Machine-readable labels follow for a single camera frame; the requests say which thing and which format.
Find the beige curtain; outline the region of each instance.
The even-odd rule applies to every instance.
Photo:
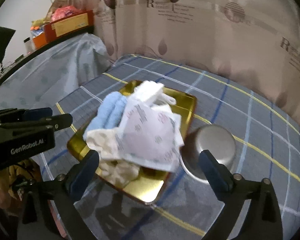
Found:
[[[294,0],[69,0],[93,9],[112,60],[182,62],[263,95],[300,124],[300,9]]]

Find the yellow label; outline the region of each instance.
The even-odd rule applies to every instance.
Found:
[[[51,28],[55,30],[56,36],[59,37],[63,34],[66,34],[70,31],[88,26],[88,14],[80,14],[77,16],[73,16],[68,19],[64,19],[62,21],[59,21],[57,23],[53,23],[51,25]]]

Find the yellow stripe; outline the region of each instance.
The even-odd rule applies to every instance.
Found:
[[[61,113],[61,114],[64,114],[65,112],[63,111],[63,109],[61,108],[61,106],[60,106],[60,104],[59,103],[56,103],[56,106],[57,106],[57,108],[58,108],[58,110],[59,110],[59,112]],[[76,132],[77,131],[77,129],[74,127],[74,125],[73,124],[71,124],[71,129],[74,131],[74,132]]]
[[[193,69],[190,69],[190,68],[187,68],[187,67],[184,67],[184,66],[180,66],[180,65],[176,65],[176,64],[173,64],[173,63],[170,63],[170,62],[166,62],[164,60],[160,60],[160,59],[155,59],[155,58],[150,58],[150,57],[144,57],[144,56],[140,56],[140,57],[143,57],[143,58],[147,58],[147,59],[152,59],[152,60],[155,60],[155,61],[160,61],[162,63],[166,63],[166,64],[169,64],[169,65],[173,65],[173,66],[176,66],[176,67],[180,67],[180,68],[183,68],[183,69],[186,69],[186,70],[189,70],[189,71],[192,71],[192,72],[195,72],[195,73],[198,73],[198,74],[202,74],[201,72],[199,71],[196,71],[196,70],[193,70]],[[227,84],[226,82],[223,82],[217,78],[214,78],[212,76],[209,76],[207,74],[202,74],[210,79],[213,79],[221,84],[224,84],[225,86],[228,86],[228,87],[231,87],[245,95],[247,95],[248,97],[251,97],[252,99],[256,100],[258,103],[262,104],[264,107],[268,108],[271,112],[273,112],[275,115],[277,115],[280,119],[282,119],[285,123],[287,123],[299,136],[300,136],[300,133],[299,131],[291,124],[289,123],[282,115],[280,115],[277,111],[273,110],[270,106],[268,106],[266,103],[262,102],[261,100],[259,100],[258,98],[250,95],[249,93],[247,93],[246,91],[238,88],[238,87],[235,87],[233,85],[230,85],[230,84]]]
[[[121,83],[128,84],[128,82],[123,81],[123,80],[121,80],[121,79],[119,79],[119,78],[116,78],[116,77],[114,77],[114,76],[112,76],[112,75],[110,75],[110,74],[108,74],[108,73],[103,73],[103,75],[106,75],[106,76],[108,76],[108,77],[111,77],[112,79],[117,80],[117,81],[119,81],[119,82],[121,82]]]
[[[211,124],[211,122],[197,114],[194,114],[194,117],[205,122],[205,123],[209,123]],[[266,157],[267,159],[269,159],[271,162],[273,162],[275,165],[277,165],[279,168],[281,168],[282,170],[284,170],[286,173],[290,174],[291,177],[294,177],[297,181],[300,182],[300,177],[296,174],[294,174],[293,172],[289,171],[285,166],[283,166],[281,163],[279,163],[277,160],[275,160],[274,158],[271,158],[271,156],[269,154],[267,154],[266,152],[260,150],[258,147],[254,146],[251,143],[245,142],[244,140],[242,140],[241,138],[232,135],[234,137],[234,139],[242,144],[245,144],[246,146],[248,146],[251,149],[254,149],[256,152],[262,154],[264,157]]]
[[[178,226],[180,226],[186,230],[189,230],[199,236],[205,235],[205,231],[203,231],[199,228],[196,228],[196,227],[182,221],[179,218],[176,218],[175,216],[171,215],[170,213],[168,213],[167,211],[165,211],[164,209],[162,209],[160,207],[154,207],[154,210],[156,212],[158,212],[160,215],[162,215],[163,217],[167,218],[168,220],[172,221],[173,223],[177,224]]]

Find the orange box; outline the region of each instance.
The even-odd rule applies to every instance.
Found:
[[[41,48],[42,46],[48,44],[46,40],[46,35],[45,33],[41,33],[40,35],[32,38],[32,41],[34,43],[34,46],[36,49]]]
[[[93,25],[93,11],[76,13],[44,26],[46,41],[52,42],[64,35]]]

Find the pink plastic bag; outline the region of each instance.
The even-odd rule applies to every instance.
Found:
[[[61,7],[57,8],[54,14],[51,16],[51,22],[54,22],[56,20],[62,19],[64,17],[67,17],[69,15],[75,14],[75,13],[80,13],[81,11],[77,9],[74,6],[66,6],[66,7]]]

